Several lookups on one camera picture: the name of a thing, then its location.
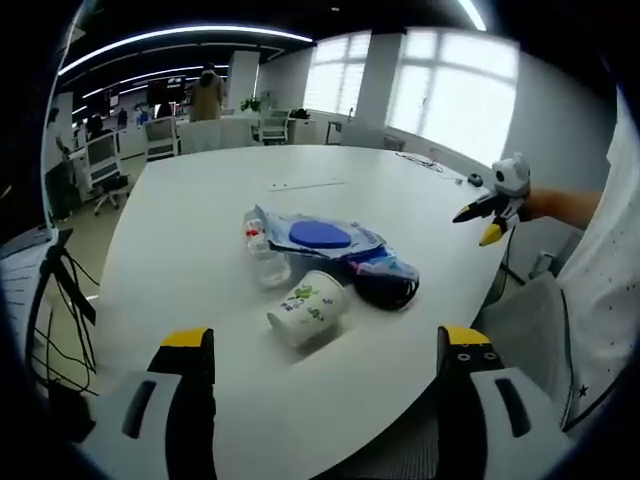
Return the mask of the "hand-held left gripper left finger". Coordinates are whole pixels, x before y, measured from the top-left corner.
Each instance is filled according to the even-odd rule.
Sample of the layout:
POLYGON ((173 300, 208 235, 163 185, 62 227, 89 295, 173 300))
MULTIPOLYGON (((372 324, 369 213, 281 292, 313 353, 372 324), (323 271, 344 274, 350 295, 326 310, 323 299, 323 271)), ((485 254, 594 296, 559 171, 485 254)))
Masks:
POLYGON ((214 384, 213 330, 170 334, 92 404, 86 457, 108 479, 214 479, 214 384))

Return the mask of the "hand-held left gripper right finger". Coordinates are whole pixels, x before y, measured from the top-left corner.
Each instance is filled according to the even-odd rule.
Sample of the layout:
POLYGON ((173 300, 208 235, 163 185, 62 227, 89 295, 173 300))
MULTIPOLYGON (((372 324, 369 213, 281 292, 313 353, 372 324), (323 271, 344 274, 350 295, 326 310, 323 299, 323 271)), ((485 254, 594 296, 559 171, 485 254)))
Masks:
POLYGON ((439 479, 544 479, 570 451, 551 399, 490 339, 438 329, 439 479))

